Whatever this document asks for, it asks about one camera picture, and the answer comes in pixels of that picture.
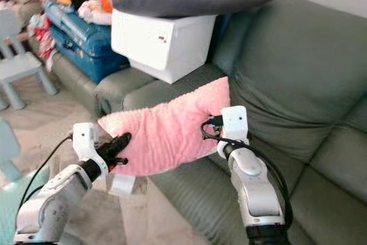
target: light blue chair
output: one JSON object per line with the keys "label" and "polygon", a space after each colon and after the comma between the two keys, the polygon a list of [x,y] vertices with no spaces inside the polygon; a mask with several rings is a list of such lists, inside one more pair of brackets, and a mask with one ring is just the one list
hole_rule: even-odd
{"label": "light blue chair", "polygon": [[[15,234],[15,220],[23,193],[35,172],[24,176],[13,164],[21,147],[10,125],[0,117],[0,171],[9,184],[0,188],[0,244],[12,245]],[[46,166],[34,179],[28,194],[47,183],[50,169]],[[81,245],[78,238],[64,233],[60,245]]]}
{"label": "light blue chair", "polygon": [[[47,94],[54,95],[58,92],[47,77],[40,61],[32,53],[25,52],[24,47],[17,40],[16,34],[20,31],[14,12],[9,9],[0,10],[0,51],[4,57],[0,60],[0,85],[14,109],[22,109],[26,106],[12,85],[16,80],[35,75],[44,85]],[[9,48],[7,39],[11,41],[17,52],[16,55]],[[7,106],[8,104],[0,97],[0,110]]]}

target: pink fluffy cushion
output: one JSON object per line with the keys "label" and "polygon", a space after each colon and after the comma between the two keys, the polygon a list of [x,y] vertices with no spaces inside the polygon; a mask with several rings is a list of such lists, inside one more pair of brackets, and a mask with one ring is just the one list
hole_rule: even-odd
{"label": "pink fluffy cushion", "polygon": [[216,141],[203,140],[201,123],[209,115],[220,115],[229,104],[228,78],[223,77],[169,103],[101,118],[99,124],[111,136],[132,134],[130,143],[119,154],[129,162],[113,172],[156,174],[202,157],[216,146]]}

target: green leather couch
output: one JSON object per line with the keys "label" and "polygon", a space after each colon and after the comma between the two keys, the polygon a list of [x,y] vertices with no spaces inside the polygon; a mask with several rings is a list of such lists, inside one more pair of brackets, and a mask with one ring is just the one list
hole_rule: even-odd
{"label": "green leather couch", "polygon": [[[276,0],[224,22],[212,62],[169,85],[129,68],[91,82],[62,55],[54,71],[99,117],[152,107],[230,76],[251,144],[283,172],[292,244],[367,244],[367,19],[305,0]],[[151,179],[213,244],[247,244],[217,154]]]}

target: tiled floor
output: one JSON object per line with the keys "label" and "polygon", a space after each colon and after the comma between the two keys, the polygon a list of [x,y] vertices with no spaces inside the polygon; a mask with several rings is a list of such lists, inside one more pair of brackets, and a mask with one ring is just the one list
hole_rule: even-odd
{"label": "tiled floor", "polygon": [[[0,116],[10,122],[22,146],[15,164],[29,172],[38,167],[59,140],[76,122],[90,121],[89,113],[72,95],[57,84],[60,92],[48,96],[32,78],[16,84],[28,104],[23,110],[8,108]],[[71,144],[60,148],[63,168],[75,158]],[[6,184],[0,174],[0,186]],[[66,230],[88,245],[207,245],[171,206],[151,181],[139,179],[133,195],[116,197],[106,192],[105,181],[98,181],[81,206],[73,213]]]}

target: white plastic box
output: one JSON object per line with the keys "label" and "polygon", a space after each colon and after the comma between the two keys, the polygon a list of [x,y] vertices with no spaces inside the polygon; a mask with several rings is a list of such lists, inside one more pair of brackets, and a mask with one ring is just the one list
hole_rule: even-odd
{"label": "white plastic box", "polygon": [[215,17],[163,19],[114,9],[111,46],[132,67],[171,84],[204,64]]}

